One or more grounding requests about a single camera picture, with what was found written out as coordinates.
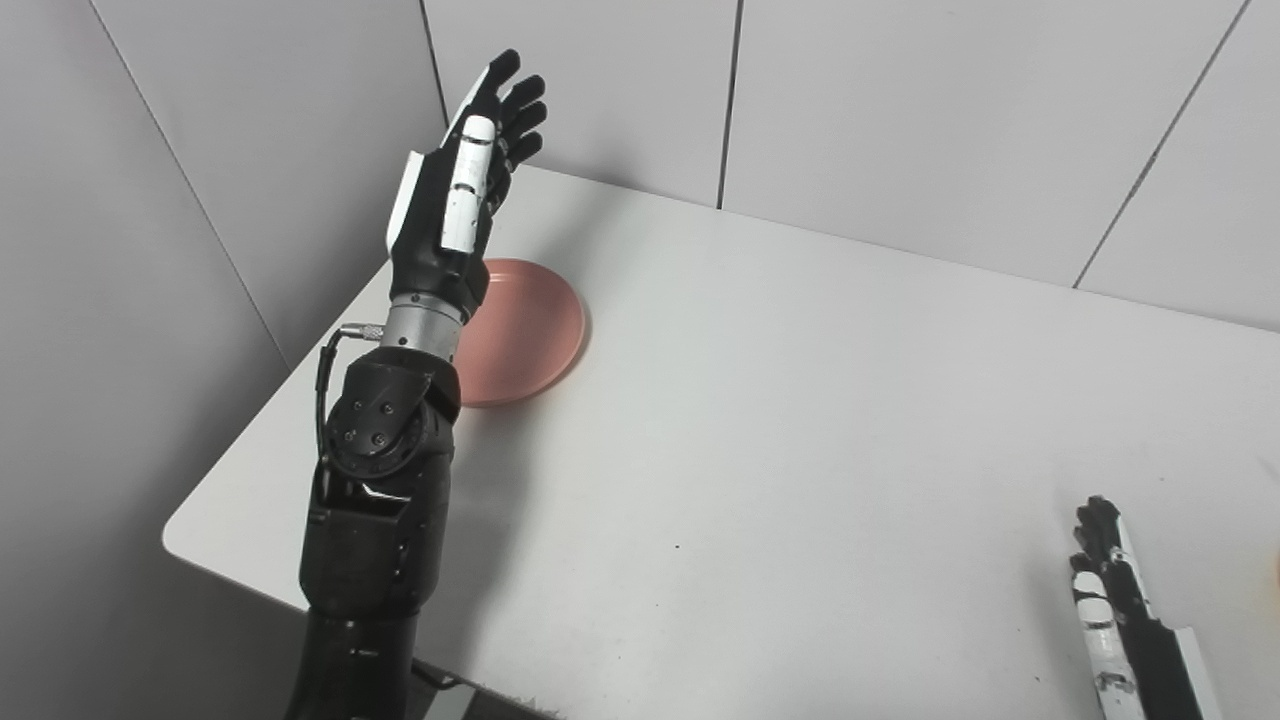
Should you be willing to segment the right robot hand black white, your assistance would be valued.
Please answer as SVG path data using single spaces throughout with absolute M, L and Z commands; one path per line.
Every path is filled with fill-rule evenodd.
M 1106 719 L 1221 719 L 1192 628 L 1155 612 L 1132 538 L 1115 503 L 1091 496 L 1076 509 L 1069 562 L 1092 682 Z

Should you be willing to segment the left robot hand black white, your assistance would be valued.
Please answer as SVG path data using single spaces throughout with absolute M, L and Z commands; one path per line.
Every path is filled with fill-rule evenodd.
M 468 322 L 489 286 L 484 254 L 516 169 L 541 151 L 547 83 L 518 79 L 521 56 L 497 55 L 476 78 L 440 142 L 412 151 L 387 231 L 390 297 L 438 299 Z

